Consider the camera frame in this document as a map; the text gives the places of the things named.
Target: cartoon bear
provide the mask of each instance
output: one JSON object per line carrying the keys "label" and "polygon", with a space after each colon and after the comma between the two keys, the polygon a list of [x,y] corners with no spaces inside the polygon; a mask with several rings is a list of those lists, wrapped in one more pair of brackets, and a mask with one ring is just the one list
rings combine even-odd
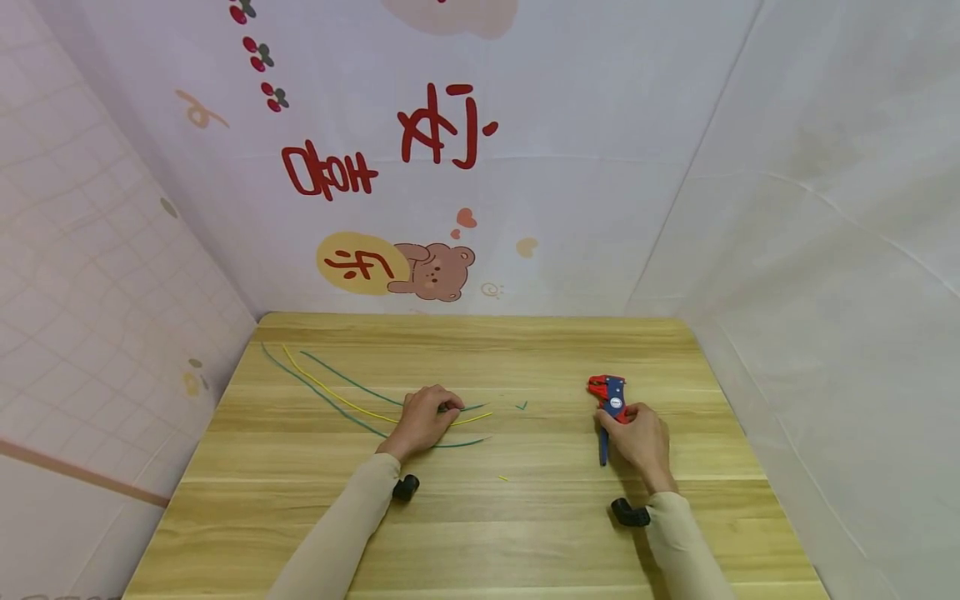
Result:
{"label": "cartoon bear", "polygon": [[394,294],[416,294],[423,300],[453,302],[467,283],[467,267],[476,255],[466,246],[447,244],[394,244],[410,264],[408,281],[391,281],[387,290]]}

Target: chinese character on yellow circle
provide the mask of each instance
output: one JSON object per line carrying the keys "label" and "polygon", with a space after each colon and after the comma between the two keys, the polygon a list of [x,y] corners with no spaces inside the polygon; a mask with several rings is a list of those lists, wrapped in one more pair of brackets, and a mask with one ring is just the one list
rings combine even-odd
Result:
{"label": "chinese character on yellow circle", "polygon": [[386,296],[388,283],[410,277],[410,264],[393,244],[354,231],[339,231],[321,242],[317,269],[340,289],[367,296]]}

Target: blue handle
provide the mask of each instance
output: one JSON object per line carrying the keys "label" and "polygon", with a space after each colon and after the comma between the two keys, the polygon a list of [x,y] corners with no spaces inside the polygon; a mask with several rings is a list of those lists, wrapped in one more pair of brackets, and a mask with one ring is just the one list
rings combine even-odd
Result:
{"label": "blue handle", "polygon": [[607,451],[610,448],[610,434],[603,427],[600,428],[600,467],[607,465]]}

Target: hand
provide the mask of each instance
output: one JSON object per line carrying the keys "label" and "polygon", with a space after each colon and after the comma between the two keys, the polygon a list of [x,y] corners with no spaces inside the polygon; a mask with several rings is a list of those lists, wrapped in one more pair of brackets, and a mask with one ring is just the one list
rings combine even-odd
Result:
{"label": "hand", "polygon": [[[446,412],[437,412],[441,407]],[[433,447],[463,409],[460,397],[443,386],[420,388],[419,392],[403,399],[400,422],[376,451],[387,452],[403,463],[412,455]]]}
{"label": "hand", "polygon": [[620,455],[640,471],[649,493],[677,491],[677,482],[670,473],[670,429],[654,409],[642,402],[631,404],[627,407],[627,424],[602,409],[597,411],[596,418]]}

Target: wood grain tabletop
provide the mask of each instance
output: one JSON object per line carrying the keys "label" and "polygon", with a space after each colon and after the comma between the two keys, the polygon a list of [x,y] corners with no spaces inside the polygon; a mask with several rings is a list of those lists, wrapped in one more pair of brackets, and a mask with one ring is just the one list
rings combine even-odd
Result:
{"label": "wood grain tabletop", "polygon": [[284,346],[336,394],[383,416],[399,407],[301,352],[394,400],[440,383],[485,404],[461,419],[493,412],[443,440],[484,442],[404,467],[420,489],[388,511],[349,598],[667,600],[643,530],[615,525],[607,509],[622,495],[641,504],[645,492],[615,454],[599,466],[586,384],[602,373],[626,377],[627,401],[669,424],[681,493],[738,596],[827,598],[682,322],[297,313],[267,315],[253,334],[125,598],[262,598],[379,444],[268,358],[292,371]]}

